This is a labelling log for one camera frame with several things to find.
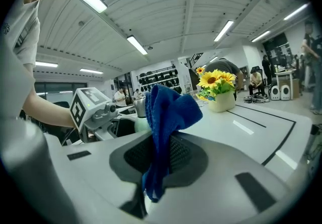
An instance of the white speaker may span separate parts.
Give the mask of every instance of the white speaker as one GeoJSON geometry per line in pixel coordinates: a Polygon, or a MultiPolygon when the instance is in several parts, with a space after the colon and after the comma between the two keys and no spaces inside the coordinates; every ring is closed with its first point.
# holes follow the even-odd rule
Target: white speaker
{"type": "Polygon", "coordinates": [[[288,85],[282,85],[281,87],[281,100],[289,101],[291,99],[291,91],[288,85]]]}
{"type": "Polygon", "coordinates": [[[280,90],[277,86],[272,87],[270,96],[272,101],[279,101],[281,99],[280,90]]]}

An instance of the blue towel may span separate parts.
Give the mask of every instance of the blue towel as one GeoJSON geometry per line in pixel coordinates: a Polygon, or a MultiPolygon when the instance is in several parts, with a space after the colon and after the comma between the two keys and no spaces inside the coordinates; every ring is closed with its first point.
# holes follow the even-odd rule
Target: blue towel
{"type": "Polygon", "coordinates": [[[142,188],[151,201],[158,202],[163,195],[162,180],[169,174],[169,136],[198,122],[202,113],[192,96],[181,96],[162,85],[155,85],[146,94],[145,112],[152,130],[154,154],[149,170],[142,177],[142,188]]]}

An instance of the ceiling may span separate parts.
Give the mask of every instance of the ceiling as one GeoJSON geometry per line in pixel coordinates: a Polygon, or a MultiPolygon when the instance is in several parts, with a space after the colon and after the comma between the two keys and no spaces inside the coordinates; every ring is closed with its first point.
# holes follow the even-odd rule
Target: ceiling
{"type": "Polygon", "coordinates": [[[58,67],[37,66],[34,75],[100,81],[163,60],[220,51],[276,24],[281,28],[281,19],[304,1],[104,0],[108,8],[98,14],[81,0],[41,0],[37,60],[58,67]],[[214,43],[228,20],[234,21],[229,36],[214,43]],[[126,40],[129,35],[153,49],[143,56],[126,40]]]}

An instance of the white desk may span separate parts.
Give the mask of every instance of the white desk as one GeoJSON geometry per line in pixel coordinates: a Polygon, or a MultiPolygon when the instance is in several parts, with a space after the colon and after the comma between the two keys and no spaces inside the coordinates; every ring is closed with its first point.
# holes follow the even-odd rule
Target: white desk
{"type": "Polygon", "coordinates": [[[293,100],[293,76],[292,76],[292,74],[294,73],[294,71],[295,70],[288,70],[288,71],[285,71],[285,72],[275,73],[278,89],[280,89],[280,82],[278,80],[278,77],[280,77],[280,76],[290,76],[291,100],[293,100]]]}
{"type": "Polygon", "coordinates": [[[304,116],[237,103],[229,112],[200,108],[203,118],[181,132],[239,149],[283,181],[297,168],[312,121],[304,116]]]}

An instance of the flower pot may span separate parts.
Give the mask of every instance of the flower pot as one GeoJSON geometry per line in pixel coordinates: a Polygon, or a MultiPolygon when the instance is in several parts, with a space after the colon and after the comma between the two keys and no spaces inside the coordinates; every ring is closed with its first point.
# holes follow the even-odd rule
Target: flower pot
{"type": "Polygon", "coordinates": [[[218,94],[216,96],[216,101],[209,101],[209,109],[213,112],[223,112],[230,110],[235,106],[234,92],[230,91],[228,93],[218,94]]]}

